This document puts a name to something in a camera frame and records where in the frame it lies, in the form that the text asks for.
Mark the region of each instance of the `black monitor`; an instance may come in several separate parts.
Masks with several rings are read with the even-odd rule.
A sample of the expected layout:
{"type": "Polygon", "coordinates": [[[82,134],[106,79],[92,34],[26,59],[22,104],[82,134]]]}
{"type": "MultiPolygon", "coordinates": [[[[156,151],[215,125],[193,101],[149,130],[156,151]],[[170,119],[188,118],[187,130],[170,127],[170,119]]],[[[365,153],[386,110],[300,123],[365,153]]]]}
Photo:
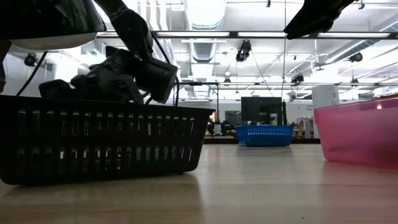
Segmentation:
{"type": "Polygon", "coordinates": [[[278,125],[282,125],[281,97],[242,97],[242,121],[256,121],[271,124],[271,116],[277,115],[278,125]]]}

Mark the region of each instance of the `black basket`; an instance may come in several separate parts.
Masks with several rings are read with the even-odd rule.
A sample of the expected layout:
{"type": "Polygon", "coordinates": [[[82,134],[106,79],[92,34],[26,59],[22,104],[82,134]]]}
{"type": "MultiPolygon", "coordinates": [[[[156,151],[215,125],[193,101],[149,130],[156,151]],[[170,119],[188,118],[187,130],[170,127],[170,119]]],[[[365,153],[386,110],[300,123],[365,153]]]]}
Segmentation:
{"type": "Polygon", "coordinates": [[[196,169],[213,110],[0,96],[7,184],[196,169]]]}

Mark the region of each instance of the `table surface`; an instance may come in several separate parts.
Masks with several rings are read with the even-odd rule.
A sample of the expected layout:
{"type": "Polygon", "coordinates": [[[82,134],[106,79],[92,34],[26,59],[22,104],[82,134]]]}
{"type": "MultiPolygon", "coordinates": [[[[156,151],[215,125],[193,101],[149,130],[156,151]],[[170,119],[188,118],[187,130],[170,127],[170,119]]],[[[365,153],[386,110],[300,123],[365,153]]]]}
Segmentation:
{"type": "Polygon", "coordinates": [[[197,170],[47,187],[0,184],[0,223],[398,223],[398,172],[320,145],[205,145],[197,170]]]}

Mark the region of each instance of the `blue basket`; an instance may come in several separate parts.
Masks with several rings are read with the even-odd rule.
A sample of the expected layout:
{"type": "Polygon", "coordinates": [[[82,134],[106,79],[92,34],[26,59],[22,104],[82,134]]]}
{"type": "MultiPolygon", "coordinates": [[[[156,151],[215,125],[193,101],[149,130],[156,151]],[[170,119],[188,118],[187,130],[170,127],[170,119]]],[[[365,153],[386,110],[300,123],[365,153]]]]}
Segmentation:
{"type": "Polygon", "coordinates": [[[236,136],[243,146],[288,146],[293,126],[237,126],[236,136]]]}

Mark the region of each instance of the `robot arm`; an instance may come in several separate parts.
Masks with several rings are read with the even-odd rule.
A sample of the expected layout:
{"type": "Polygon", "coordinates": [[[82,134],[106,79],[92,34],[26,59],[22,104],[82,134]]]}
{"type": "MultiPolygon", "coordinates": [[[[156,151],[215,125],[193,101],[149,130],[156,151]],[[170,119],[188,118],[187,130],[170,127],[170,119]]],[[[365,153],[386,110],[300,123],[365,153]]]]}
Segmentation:
{"type": "Polygon", "coordinates": [[[95,0],[110,18],[128,50],[107,47],[112,52],[86,75],[73,78],[70,85],[61,80],[43,83],[40,93],[50,98],[106,101],[134,101],[143,104],[139,90],[153,100],[166,103],[178,68],[152,57],[153,37],[145,20],[128,9],[122,0],[95,0]]]}

